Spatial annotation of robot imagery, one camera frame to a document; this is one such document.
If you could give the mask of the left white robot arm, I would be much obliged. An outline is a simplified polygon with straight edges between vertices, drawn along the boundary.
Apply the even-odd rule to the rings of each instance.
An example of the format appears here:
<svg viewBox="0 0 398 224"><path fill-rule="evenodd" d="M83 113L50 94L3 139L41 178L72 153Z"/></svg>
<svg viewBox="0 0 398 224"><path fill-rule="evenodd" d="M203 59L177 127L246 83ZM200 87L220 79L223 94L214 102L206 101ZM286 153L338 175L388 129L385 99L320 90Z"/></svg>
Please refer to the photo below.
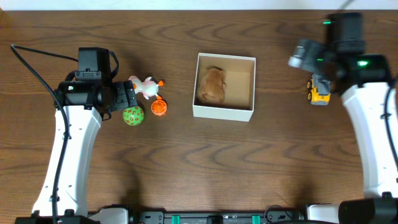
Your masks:
<svg viewBox="0 0 398 224"><path fill-rule="evenodd" d="M137 105L133 84L64 81L55 95L62 108L55 112L49 168L32 212L41 217L68 212L86 216L86 185L96 135L104 114Z"/></svg>

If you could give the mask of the green number ball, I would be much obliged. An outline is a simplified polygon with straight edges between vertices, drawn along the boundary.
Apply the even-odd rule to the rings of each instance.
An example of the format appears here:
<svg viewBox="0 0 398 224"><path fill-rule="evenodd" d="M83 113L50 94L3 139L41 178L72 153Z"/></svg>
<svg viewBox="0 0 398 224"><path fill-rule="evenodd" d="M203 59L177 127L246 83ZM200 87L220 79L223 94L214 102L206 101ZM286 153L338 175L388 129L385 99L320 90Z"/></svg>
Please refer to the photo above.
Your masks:
<svg viewBox="0 0 398 224"><path fill-rule="evenodd" d="M144 120L144 110L140 106L126 108L123 111L123 120L130 126L137 126Z"/></svg>

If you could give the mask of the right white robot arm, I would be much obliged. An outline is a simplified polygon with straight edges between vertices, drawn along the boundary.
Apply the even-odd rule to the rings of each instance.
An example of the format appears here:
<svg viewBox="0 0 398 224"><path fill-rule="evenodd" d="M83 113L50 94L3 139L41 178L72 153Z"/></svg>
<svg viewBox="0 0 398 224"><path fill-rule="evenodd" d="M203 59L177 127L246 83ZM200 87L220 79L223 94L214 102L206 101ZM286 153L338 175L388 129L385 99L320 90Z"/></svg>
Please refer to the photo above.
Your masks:
<svg viewBox="0 0 398 224"><path fill-rule="evenodd" d="M288 64L335 83L354 127L364 196L397 197L396 81L387 58L365 52L360 13L330 14L323 24L324 43L300 40Z"/></svg>

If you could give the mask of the yellow grey toy truck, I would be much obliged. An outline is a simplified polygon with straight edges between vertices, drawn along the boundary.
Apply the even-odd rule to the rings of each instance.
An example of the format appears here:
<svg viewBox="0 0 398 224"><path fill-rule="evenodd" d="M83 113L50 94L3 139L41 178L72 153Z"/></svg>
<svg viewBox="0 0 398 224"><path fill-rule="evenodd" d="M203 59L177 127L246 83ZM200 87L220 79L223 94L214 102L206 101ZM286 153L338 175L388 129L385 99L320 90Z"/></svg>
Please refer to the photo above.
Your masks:
<svg viewBox="0 0 398 224"><path fill-rule="evenodd" d="M331 81L325 77L313 74L307 82L309 90L307 99L312 105L325 106L329 104L331 96Z"/></svg>

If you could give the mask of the white duck toy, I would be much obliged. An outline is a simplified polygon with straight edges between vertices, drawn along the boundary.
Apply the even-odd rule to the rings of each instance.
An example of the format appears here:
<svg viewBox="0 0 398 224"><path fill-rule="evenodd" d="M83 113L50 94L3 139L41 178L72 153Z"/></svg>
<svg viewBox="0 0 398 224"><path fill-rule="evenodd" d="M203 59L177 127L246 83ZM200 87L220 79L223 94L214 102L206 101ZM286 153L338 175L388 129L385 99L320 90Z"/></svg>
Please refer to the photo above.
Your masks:
<svg viewBox="0 0 398 224"><path fill-rule="evenodd" d="M162 97L158 94L159 87L164 86L164 82L161 80L159 82L153 81L152 77L147 77L143 82L136 76L130 76L129 81L133 84L133 89L135 94L142 93L145 99L149 99L155 96L158 100Z"/></svg>

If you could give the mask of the orange round spinner toy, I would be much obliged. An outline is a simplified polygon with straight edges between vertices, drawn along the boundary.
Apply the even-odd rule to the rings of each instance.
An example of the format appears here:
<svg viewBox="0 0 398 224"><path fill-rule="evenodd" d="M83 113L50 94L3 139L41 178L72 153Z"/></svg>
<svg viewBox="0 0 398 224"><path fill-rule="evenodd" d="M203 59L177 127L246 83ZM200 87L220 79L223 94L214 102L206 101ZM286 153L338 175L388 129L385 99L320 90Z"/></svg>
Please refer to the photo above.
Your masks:
<svg viewBox="0 0 398 224"><path fill-rule="evenodd" d="M155 100L150 107L156 116L163 116L167 112L167 103L164 100Z"/></svg>

